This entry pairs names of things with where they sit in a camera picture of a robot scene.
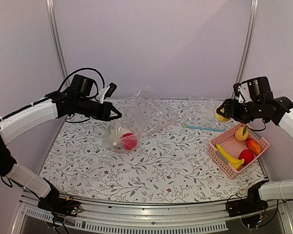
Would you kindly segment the white toy cauliflower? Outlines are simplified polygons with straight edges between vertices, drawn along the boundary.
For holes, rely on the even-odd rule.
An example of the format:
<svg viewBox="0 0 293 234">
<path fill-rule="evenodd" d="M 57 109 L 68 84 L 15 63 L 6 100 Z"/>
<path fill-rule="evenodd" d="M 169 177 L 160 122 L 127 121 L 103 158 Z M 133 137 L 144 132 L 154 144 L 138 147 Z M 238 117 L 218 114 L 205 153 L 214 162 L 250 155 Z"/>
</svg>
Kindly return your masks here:
<svg viewBox="0 0 293 234">
<path fill-rule="evenodd" d="M 122 126 L 118 128 L 108 128 L 107 135 L 110 146 L 117 149 L 124 149 L 122 138 L 126 133 L 131 133 L 131 131 Z"/>
</svg>

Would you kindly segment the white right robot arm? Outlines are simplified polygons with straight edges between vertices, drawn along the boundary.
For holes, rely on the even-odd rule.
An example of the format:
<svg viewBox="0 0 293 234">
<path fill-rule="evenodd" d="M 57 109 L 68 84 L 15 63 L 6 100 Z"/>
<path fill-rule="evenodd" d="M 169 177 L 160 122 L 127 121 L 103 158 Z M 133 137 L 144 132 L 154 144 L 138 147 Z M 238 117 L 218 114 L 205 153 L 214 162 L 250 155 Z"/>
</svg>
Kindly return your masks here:
<svg viewBox="0 0 293 234">
<path fill-rule="evenodd" d="M 293 140 L 293 102 L 287 97 L 274 97 L 267 77 L 252 78 L 233 85 L 233 97 L 224 100 L 216 113 L 242 124 L 255 119 L 264 123 L 273 122 Z M 281 150 L 278 158 L 288 157 L 293 161 L 290 146 Z M 293 179 L 281 181 L 261 181 L 248 189 L 243 201 L 243 209 L 254 212 L 262 202 L 268 200 L 293 200 Z"/>
</svg>

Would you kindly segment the yellow toy pear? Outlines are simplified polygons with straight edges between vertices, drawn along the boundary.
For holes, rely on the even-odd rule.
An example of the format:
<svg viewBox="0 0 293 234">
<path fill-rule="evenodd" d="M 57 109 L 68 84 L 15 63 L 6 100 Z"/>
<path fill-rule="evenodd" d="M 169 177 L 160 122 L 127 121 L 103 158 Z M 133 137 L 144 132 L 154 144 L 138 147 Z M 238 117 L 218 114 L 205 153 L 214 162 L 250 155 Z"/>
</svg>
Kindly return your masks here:
<svg viewBox="0 0 293 234">
<path fill-rule="evenodd" d="M 242 142 L 242 141 L 246 141 L 247 138 L 249 137 L 249 131 L 247 126 L 244 127 L 239 127 L 236 131 L 235 131 L 235 139 Z"/>
</svg>

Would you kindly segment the clear zip top bag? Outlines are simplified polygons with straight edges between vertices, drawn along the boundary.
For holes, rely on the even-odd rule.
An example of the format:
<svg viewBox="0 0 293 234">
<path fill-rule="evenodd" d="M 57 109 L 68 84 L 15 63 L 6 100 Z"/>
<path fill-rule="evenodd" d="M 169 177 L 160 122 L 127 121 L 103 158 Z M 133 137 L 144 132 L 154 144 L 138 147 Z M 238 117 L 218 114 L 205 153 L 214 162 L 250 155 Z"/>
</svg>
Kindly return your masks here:
<svg viewBox="0 0 293 234">
<path fill-rule="evenodd" d="M 102 146 L 118 153 L 128 153 L 137 148 L 146 128 L 146 119 L 139 105 L 125 105 L 121 111 L 122 117 L 108 125 Z"/>
</svg>

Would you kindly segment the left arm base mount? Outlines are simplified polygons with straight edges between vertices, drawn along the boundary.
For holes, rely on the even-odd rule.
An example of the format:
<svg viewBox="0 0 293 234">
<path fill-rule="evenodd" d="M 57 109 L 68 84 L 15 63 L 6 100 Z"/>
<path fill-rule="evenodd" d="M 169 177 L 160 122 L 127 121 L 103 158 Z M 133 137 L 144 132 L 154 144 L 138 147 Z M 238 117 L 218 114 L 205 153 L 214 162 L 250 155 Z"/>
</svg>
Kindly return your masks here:
<svg viewBox="0 0 293 234">
<path fill-rule="evenodd" d="M 38 207 L 60 216 L 76 217 L 83 211 L 81 202 L 75 200 L 73 196 L 60 197 L 56 188 L 51 188 L 45 197 L 39 197 Z"/>
</svg>

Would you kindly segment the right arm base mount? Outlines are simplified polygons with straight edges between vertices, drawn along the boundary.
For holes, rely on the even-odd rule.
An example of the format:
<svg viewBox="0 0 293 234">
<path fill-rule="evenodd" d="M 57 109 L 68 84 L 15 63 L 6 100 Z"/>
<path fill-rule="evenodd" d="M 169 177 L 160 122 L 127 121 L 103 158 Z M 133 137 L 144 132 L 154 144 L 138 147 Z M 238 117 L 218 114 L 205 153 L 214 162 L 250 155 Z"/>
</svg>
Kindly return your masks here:
<svg viewBox="0 0 293 234">
<path fill-rule="evenodd" d="M 246 198 L 241 198 L 236 194 L 231 195 L 225 204 L 229 217 L 247 215 L 260 211 L 264 211 L 265 213 L 268 208 L 268 203 L 260 198 L 259 188 L 267 182 L 267 180 L 263 180 L 251 186 L 247 191 Z M 269 220 L 267 223 L 263 224 L 263 218 L 263 214 L 258 214 L 254 218 L 242 218 L 241 222 L 247 229 L 257 229 L 271 222 L 271 220 Z"/>
</svg>

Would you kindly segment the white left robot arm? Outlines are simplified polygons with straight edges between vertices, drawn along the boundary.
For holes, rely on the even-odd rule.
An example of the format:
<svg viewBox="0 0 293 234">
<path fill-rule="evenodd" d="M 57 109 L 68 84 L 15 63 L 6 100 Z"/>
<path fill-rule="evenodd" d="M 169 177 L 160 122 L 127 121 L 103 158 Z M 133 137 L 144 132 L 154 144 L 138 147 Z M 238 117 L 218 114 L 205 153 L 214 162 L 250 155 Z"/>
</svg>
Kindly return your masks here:
<svg viewBox="0 0 293 234">
<path fill-rule="evenodd" d="M 4 117 L 0 117 L 0 176 L 6 177 L 24 189 L 33 192 L 53 212 L 63 207 L 59 191 L 46 179 L 17 163 L 7 148 L 13 140 L 29 130 L 51 120 L 66 115 L 80 114 L 100 121 L 112 121 L 122 114 L 107 102 L 117 86 L 114 83 L 104 85 L 96 95 L 90 96 L 96 81 L 81 75 L 75 75 L 69 87 L 58 89 L 45 95 Z"/>
</svg>

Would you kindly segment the yellow toy lemon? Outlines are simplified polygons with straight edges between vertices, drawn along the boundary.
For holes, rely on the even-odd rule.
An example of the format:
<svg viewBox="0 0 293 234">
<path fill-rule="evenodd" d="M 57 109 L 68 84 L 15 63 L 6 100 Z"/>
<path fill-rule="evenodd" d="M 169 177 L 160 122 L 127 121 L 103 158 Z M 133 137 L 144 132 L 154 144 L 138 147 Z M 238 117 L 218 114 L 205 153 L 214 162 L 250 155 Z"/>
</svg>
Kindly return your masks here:
<svg viewBox="0 0 293 234">
<path fill-rule="evenodd" d="M 218 106 L 216 109 L 215 109 L 215 118 L 217 121 L 219 122 L 228 122 L 231 118 L 226 118 L 226 117 L 223 117 L 222 115 L 218 114 L 217 113 L 217 109 L 219 108 L 220 106 Z"/>
</svg>

